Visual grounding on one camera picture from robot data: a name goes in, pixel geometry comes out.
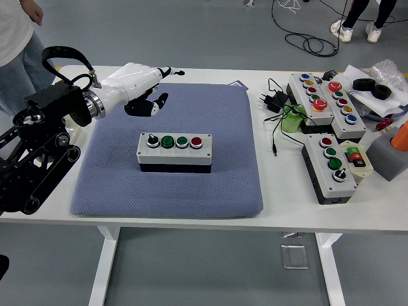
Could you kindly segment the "person's hand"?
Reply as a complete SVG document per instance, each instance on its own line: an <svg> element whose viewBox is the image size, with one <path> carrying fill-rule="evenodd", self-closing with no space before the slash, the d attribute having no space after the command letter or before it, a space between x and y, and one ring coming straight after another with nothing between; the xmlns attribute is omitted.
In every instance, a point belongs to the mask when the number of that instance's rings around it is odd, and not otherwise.
<svg viewBox="0 0 408 306"><path fill-rule="evenodd" d="M42 26L43 10L35 0L21 0L20 5L28 17L38 26Z"/></svg>

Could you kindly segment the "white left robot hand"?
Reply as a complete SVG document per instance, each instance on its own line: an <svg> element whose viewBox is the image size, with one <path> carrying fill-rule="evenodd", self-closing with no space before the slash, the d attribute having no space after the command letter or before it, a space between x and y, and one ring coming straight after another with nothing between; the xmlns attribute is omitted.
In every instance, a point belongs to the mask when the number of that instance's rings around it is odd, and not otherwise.
<svg viewBox="0 0 408 306"><path fill-rule="evenodd" d="M106 115L117 105L124 105L130 116L151 117L160 111L168 94L164 93L155 101L148 97L157 90L160 81L168 75L184 75L178 68L150 66L129 62L101 81L101 87L93 92L103 105Z"/></svg>

